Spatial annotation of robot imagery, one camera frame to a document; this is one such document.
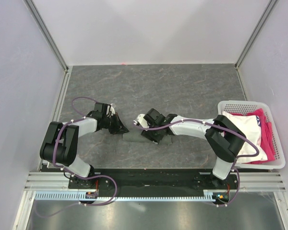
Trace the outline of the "grey cloth napkin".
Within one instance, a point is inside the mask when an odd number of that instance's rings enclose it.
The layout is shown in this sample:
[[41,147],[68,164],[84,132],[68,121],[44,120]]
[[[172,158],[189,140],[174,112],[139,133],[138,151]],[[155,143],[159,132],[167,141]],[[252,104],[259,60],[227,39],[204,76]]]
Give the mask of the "grey cloth napkin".
[[172,144],[172,140],[170,136],[165,136],[161,141],[150,141],[149,139],[143,137],[139,132],[129,132],[125,133],[122,136],[123,141],[127,142],[141,142],[141,143],[154,143],[158,145],[170,145]]

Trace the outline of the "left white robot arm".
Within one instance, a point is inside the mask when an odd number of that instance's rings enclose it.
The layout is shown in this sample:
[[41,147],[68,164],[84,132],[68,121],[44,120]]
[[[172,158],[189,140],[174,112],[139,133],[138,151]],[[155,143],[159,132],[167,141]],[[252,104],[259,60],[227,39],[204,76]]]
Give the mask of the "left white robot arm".
[[95,103],[94,109],[78,120],[51,122],[40,148],[40,158],[79,177],[84,188],[92,188],[96,183],[94,168],[77,155],[78,139],[102,129],[112,135],[129,132],[114,107],[107,103]]

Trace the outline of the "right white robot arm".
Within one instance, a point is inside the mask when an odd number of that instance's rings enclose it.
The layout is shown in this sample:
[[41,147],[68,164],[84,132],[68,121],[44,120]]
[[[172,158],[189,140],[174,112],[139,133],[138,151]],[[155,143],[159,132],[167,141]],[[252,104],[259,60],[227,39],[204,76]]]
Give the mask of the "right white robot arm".
[[227,177],[246,142],[244,133],[223,115],[214,119],[194,119],[177,114],[164,116],[152,108],[146,114],[138,115],[134,124],[143,129],[143,137],[156,144],[167,135],[206,140],[217,156],[210,176],[211,185],[217,189],[227,184]]

